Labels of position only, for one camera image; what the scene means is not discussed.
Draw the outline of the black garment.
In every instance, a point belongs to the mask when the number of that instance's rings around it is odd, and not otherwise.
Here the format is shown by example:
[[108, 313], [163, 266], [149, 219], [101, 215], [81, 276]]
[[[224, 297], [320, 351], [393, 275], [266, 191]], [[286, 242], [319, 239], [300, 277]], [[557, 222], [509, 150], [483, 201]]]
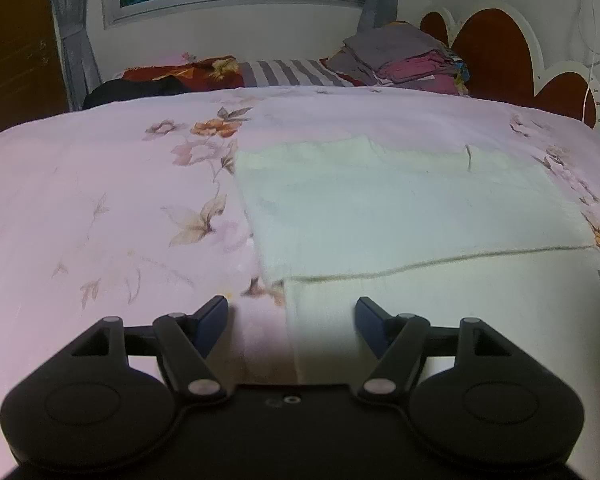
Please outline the black garment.
[[190, 92], [192, 90], [174, 76], [145, 81], [114, 79], [104, 82], [90, 92], [83, 101], [82, 110], [90, 110], [114, 102], [153, 98], [154, 96], [178, 96]]

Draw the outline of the grey striped pillow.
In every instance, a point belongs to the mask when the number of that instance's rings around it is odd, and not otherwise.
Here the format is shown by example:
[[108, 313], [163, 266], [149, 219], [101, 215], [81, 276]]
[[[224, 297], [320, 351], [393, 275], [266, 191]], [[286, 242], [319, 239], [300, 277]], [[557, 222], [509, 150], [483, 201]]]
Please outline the grey striped pillow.
[[246, 88], [277, 86], [353, 87], [317, 60], [259, 60], [241, 62], [242, 79]]

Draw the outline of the brown wooden door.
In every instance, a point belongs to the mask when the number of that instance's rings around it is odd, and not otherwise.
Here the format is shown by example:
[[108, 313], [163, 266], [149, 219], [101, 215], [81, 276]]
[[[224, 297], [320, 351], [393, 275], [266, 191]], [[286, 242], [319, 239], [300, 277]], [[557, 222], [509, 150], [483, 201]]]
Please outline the brown wooden door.
[[68, 110], [50, 0], [0, 0], [0, 132]]

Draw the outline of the grey left curtain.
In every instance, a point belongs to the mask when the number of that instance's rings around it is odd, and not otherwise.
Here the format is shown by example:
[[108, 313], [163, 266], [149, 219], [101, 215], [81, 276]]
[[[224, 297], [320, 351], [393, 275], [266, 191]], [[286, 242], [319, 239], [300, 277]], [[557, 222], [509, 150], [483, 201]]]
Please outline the grey left curtain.
[[58, 28], [69, 106], [80, 110], [102, 80], [86, 30], [87, 0], [50, 0]]

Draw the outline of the red floral blanket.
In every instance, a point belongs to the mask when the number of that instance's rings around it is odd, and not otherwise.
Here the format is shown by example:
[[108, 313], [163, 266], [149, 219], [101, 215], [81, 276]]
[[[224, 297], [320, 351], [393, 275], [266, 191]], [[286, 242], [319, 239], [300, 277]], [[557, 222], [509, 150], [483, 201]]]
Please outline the red floral blanket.
[[205, 58], [175, 65], [151, 65], [128, 68], [121, 78], [128, 81], [157, 81], [174, 77], [193, 92], [242, 88], [242, 69], [233, 55]]

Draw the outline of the pale green cloth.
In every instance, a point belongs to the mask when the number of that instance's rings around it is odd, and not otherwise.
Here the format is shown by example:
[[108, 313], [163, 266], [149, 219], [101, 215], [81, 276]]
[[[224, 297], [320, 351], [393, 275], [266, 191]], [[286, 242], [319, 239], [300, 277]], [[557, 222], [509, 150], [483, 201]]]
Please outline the pale green cloth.
[[370, 139], [238, 156], [265, 281], [283, 286], [302, 382], [359, 382], [362, 296], [437, 325], [482, 318], [585, 388], [600, 379], [600, 252], [539, 166], [498, 152], [390, 151]]

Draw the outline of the stack of folded clothes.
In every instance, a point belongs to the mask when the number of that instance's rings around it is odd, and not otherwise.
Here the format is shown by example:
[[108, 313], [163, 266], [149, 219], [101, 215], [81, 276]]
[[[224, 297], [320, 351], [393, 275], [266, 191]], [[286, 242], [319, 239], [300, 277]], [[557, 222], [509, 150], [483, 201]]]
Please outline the stack of folded clothes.
[[466, 63], [443, 42], [405, 22], [343, 40], [323, 65], [356, 86], [391, 87], [466, 96]]

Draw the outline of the pink floral bed blanket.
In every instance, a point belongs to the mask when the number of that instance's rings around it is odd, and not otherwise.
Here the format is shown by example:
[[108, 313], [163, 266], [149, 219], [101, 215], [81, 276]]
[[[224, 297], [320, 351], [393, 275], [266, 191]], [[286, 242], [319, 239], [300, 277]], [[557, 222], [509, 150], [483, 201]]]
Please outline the pink floral bed blanket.
[[[441, 263], [382, 280], [263, 281], [233, 171], [279, 143], [366, 136], [468, 162], [501, 152], [548, 173], [584, 209], [585, 250]], [[107, 315], [147, 325], [222, 295], [224, 382], [360, 382], [361, 296], [436, 325], [475, 316], [577, 391], [570, 464], [600, 479], [600, 136], [577, 120], [408, 90], [271, 87], [112, 103], [0, 133], [0, 406]], [[0, 478], [15, 465], [0, 428]]]

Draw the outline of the red heart-shaped headboard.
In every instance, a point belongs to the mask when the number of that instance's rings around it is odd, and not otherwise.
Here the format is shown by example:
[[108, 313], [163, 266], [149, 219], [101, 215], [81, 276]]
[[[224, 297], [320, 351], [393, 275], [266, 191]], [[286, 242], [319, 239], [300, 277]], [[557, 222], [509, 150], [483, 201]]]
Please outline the red heart-shaped headboard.
[[547, 65], [530, 23], [512, 6], [478, 6], [459, 21], [432, 6], [419, 28], [465, 62], [473, 98], [579, 119], [600, 134], [600, 82], [578, 61]]

